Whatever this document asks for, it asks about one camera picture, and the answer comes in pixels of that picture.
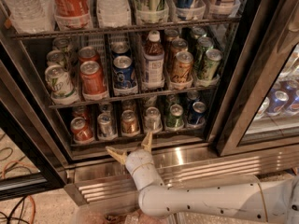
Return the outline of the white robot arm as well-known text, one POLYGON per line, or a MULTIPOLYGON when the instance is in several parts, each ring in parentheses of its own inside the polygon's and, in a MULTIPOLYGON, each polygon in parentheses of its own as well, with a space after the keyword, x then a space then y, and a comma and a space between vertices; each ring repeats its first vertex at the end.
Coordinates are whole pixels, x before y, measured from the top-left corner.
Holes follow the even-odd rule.
POLYGON ((152 133, 131 153, 108 147, 108 154, 124 165, 138 190, 138 205, 151 217, 191 212, 257 222, 299 224, 299 180, 250 182, 210 188, 174 189, 166 186, 151 154, 152 133))

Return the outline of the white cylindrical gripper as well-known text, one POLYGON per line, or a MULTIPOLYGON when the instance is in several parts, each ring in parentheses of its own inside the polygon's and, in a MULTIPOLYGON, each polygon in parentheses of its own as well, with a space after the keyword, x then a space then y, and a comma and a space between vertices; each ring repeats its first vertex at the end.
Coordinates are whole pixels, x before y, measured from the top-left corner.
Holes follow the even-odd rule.
POLYGON ((130 175, 133 175, 134 172, 144 166, 144 165, 153 165, 154 161, 151 155, 152 148, 152 132, 148 132, 143 139, 141 146, 143 149, 138 149, 131 152, 127 156, 127 151, 114 147, 106 147, 107 153, 114 158, 121 165, 125 164, 127 171, 130 175))

